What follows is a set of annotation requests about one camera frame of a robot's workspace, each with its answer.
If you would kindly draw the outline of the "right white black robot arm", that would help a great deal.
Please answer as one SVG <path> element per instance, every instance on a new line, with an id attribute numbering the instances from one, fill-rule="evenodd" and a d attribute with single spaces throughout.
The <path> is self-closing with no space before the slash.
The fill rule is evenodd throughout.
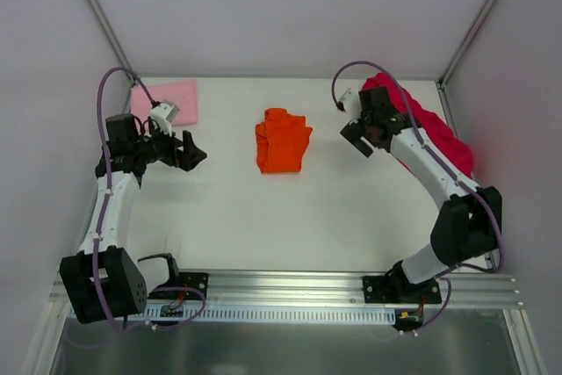
<path id="1" fill-rule="evenodd" d="M 391 295 L 408 302 L 421 284 L 466 261 L 501 250 L 501 194 L 463 174 L 429 138 L 421 122 L 393 104 L 388 89 L 358 93 L 358 113 L 341 135 L 364 156 L 386 151 L 421 183 L 438 215 L 429 243 L 398 263 L 389 281 Z"/>

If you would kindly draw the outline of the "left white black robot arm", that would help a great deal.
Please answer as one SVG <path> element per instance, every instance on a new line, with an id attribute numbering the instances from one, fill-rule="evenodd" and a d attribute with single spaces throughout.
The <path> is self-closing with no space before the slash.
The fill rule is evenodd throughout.
<path id="1" fill-rule="evenodd" d="M 138 123 L 131 113 L 105 121 L 90 226 L 78 251 L 61 260 L 61 280 L 82 324 L 141 314 L 151 293 L 170 299 L 181 287 L 170 253 L 135 256 L 127 251 L 129 225 L 149 165 L 159 162 L 189 172 L 207 154 L 188 131 L 177 136 L 162 121 L 149 119 L 144 133 Z"/>

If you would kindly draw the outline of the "orange t shirt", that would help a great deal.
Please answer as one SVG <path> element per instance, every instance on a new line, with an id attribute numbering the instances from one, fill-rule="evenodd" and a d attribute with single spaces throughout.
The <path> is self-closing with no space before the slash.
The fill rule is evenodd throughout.
<path id="1" fill-rule="evenodd" d="M 313 129 L 283 108 L 264 111 L 256 124 L 256 165 L 262 174 L 300 173 Z"/>

